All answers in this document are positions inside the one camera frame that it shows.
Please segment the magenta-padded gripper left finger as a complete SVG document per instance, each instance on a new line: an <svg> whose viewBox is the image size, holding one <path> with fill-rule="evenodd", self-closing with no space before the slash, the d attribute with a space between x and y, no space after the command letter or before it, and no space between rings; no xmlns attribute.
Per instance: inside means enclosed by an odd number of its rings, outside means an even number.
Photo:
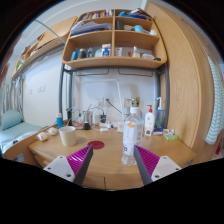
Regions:
<svg viewBox="0 0 224 224"><path fill-rule="evenodd" d="M69 156L58 156L44 170L81 186L92 156L93 146L89 145Z"/></svg>

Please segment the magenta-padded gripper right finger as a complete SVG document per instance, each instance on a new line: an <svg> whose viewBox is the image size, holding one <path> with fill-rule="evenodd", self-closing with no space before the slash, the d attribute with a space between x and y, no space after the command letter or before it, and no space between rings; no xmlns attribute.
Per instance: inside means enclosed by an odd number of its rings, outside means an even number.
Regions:
<svg viewBox="0 0 224 224"><path fill-rule="evenodd" d="M168 156L159 157L140 146L134 147L134 157L144 185L181 170Z"/></svg>

